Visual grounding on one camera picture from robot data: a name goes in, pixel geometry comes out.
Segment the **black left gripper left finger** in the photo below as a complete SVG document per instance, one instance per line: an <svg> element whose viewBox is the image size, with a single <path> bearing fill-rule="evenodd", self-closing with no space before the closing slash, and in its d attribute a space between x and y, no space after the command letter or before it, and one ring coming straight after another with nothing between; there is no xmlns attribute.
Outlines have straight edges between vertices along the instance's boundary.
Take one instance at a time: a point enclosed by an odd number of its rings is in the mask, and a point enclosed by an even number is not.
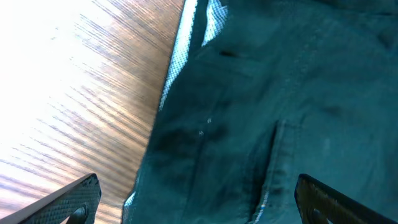
<svg viewBox="0 0 398 224"><path fill-rule="evenodd" d="M1 219L1 224L94 224L102 191L95 173Z"/></svg>

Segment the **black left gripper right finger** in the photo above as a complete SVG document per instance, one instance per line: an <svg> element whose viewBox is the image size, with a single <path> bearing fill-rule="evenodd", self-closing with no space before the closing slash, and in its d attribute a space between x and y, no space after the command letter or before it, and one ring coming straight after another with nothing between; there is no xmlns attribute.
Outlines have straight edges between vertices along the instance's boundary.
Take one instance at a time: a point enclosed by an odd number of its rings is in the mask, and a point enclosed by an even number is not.
<svg viewBox="0 0 398 224"><path fill-rule="evenodd" d="M397 224L307 174L298 176L294 198L303 224Z"/></svg>

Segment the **black shorts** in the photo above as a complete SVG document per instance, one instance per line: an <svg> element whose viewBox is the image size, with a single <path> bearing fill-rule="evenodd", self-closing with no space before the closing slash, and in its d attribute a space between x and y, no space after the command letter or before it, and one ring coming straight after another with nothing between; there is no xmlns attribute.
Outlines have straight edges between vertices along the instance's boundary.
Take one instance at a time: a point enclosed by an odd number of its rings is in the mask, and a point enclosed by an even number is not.
<svg viewBox="0 0 398 224"><path fill-rule="evenodd" d="M300 223L308 174L397 219L397 2L228 1L157 113L124 223Z"/></svg>

